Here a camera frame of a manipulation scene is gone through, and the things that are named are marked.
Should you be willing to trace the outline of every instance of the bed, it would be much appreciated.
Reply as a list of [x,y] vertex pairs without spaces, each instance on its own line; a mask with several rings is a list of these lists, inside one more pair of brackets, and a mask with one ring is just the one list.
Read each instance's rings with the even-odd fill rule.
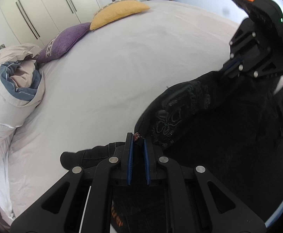
[[229,57],[236,23],[182,3],[146,3],[149,11],[89,32],[40,69],[43,100],[16,129],[1,194],[15,217],[67,172],[62,152],[125,141],[166,88],[218,70]]

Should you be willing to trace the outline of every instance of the yellow pillow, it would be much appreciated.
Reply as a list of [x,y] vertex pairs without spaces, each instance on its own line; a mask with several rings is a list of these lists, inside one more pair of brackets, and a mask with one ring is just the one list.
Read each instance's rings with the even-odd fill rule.
[[100,9],[92,20],[90,30],[95,30],[110,22],[150,9],[145,3],[136,0],[120,0]]

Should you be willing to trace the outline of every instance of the triangular cutout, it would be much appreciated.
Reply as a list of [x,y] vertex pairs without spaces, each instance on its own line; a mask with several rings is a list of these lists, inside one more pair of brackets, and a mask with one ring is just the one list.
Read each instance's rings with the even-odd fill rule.
[[213,182],[209,181],[207,182],[207,185],[220,214],[235,208],[233,201],[231,201]]
[[43,204],[42,209],[50,211],[53,214],[57,214],[62,206],[65,195],[68,191],[70,183],[65,182],[58,188]]

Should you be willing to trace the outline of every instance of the blue edge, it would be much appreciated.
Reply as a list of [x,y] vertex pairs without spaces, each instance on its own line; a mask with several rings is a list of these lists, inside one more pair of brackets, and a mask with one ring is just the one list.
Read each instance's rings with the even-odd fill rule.
[[146,171],[147,185],[150,185],[150,166],[149,166],[147,143],[146,143],[145,138],[144,138],[144,158],[145,158],[145,171]]
[[131,184],[132,169],[133,169],[133,136],[131,138],[130,152],[128,154],[128,178],[127,178],[128,185]]
[[270,216],[270,218],[265,222],[266,228],[269,228],[276,222],[276,220],[281,216],[283,213],[283,201],[279,205],[279,207],[275,210],[275,212]]

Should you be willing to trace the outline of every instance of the mattress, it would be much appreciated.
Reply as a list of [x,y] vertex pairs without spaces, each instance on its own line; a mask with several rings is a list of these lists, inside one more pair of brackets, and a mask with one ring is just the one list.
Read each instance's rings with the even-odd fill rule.
[[67,171],[62,152],[125,141],[146,107],[174,84],[218,70],[238,25],[162,0],[88,33],[46,63],[43,100],[17,128],[8,177],[18,217]]

